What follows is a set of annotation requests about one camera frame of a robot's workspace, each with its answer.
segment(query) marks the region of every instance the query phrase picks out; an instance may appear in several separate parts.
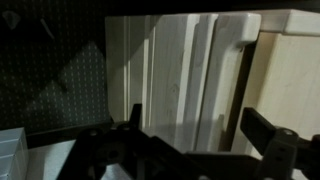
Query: wooden board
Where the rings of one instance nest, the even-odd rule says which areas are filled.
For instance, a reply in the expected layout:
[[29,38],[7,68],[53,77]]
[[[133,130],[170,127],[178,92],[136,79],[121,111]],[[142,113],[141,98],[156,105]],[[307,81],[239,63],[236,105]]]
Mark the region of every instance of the wooden board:
[[320,14],[294,9],[252,11],[261,14],[260,30],[287,35],[319,36]]
[[151,134],[175,144],[177,126],[184,118],[189,66],[199,15],[160,16],[156,24]]
[[202,14],[195,29],[185,114],[183,123],[177,127],[175,135],[175,147],[182,152],[195,149],[203,89],[205,86],[214,24],[217,17],[217,14]]
[[204,89],[198,151],[217,151],[221,133],[226,129],[225,119],[238,54],[248,43],[257,39],[261,17],[251,13],[221,14],[216,24],[211,49],[207,80]]
[[[260,33],[242,106],[303,138],[319,133],[319,48],[320,37]],[[232,152],[259,157],[239,127]]]
[[106,18],[108,105],[115,121],[128,120],[133,104],[142,103],[149,19],[149,16]]
[[128,120],[127,17],[106,18],[108,107],[114,121]]
[[143,83],[142,83],[142,130],[147,134],[151,133],[151,104],[153,87],[153,59],[155,48],[155,33],[157,16],[149,16],[145,27],[148,29],[149,38],[145,38],[146,53],[143,63]]

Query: dark background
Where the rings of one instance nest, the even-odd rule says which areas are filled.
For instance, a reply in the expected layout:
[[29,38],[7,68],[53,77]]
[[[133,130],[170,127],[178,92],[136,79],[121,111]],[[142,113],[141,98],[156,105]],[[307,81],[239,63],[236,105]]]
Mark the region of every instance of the dark background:
[[[0,28],[0,129],[27,134],[110,122],[101,0],[1,0],[21,16]],[[55,38],[46,37],[43,18]]]

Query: wall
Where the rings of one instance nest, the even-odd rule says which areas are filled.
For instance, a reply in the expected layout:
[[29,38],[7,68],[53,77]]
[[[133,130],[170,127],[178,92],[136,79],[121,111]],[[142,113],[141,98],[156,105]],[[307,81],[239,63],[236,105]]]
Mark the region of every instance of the wall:
[[102,4],[0,2],[1,14],[11,10],[21,17],[12,31],[0,22],[0,129],[23,126],[30,134],[110,121]]

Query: wooden plank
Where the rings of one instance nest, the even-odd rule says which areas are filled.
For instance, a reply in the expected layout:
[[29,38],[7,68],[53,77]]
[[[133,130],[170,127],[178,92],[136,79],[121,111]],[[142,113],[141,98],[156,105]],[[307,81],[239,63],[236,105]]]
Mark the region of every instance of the wooden plank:
[[295,9],[252,11],[261,14],[260,30],[287,35],[319,36],[320,14]]
[[106,18],[108,107],[116,122],[128,120],[126,25],[127,17]]
[[129,60],[128,60],[128,117],[134,104],[142,103],[144,66],[148,66],[149,17],[128,17]]
[[216,24],[209,60],[206,86],[197,138],[198,151],[217,151],[221,133],[226,130],[225,119],[232,80],[236,73],[241,49],[256,40],[261,17],[251,13],[221,14]]
[[189,66],[199,15],[160,16],[156,24],[150,128],[170,145],[184,118]]
[[151,104],[152,104],[152,87],[153,87],[153,60],[155,48],[155,33],[157,16],[149,16],[146,21],[145,28],[147,29],[146,43],[148,50],[146,50],[143,67],[143,88],[142,88],[142,130],[147,134],[151,133]]
[[195,29],[183,124],[177,126],[175,146],[182,152],[195,148],[203,89],[217,14],[203,14]]
[[142,103],[149,19],[149,16],[106,18],[108,103],[115,121],[128,120],[133,104]]
[[[260,33],[242,106],[303,138],[319,133],[319,48],[320,37]],[[260,157],[239,124],[232,152]]]

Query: wooden panel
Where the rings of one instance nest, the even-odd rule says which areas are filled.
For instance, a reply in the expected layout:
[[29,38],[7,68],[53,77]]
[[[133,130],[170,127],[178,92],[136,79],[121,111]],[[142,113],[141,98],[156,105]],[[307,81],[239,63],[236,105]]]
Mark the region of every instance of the wooden panel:
[[150,128],[170,145],[184,118],[189,66],[199,15],[160,16],[156,24]]
[[235,69],[241,49],[256,40],[261,17],[257,14],[234,13],[219,15],[201,110],[200,129],[196,150],[217,151],[222,131],[226,130],[225,119],[228,103],[232,100],[232,81],[237,76]]
[[152,87],[153,87],[153,59],[155,46],[155,33],[157,16],[149,16],[145,28],[148,30],[148,38],[145,38],[146,53],[143,63],[143,84],[142,84],[142,130],[151,134],[151,104],[152,104]]
[[143,73],[147,66],[149,48],[149,16],[128,17],[128,117],[136,103],[142,103]]
[[108,107],[114,121],[127,120],[127,18],[106,18]]
[[[310,139],[320,131],[320,37],[260,33],[243,107]],[[232,151],[258,156],[238,128]]]
[[149,19],[149,16],[106,18],[108,104],[115,121],[128,120],[133,104],[142,103]]
[[320,35],[320,14],[294,9],[252,11],[261,14],[261,31],[287,35]]
[[217,14],[201,15],[195,29],[184,120],[181,126],[177,126],[175,136],[175,146],[182,152],[195,148],[213,28],[217,17]]

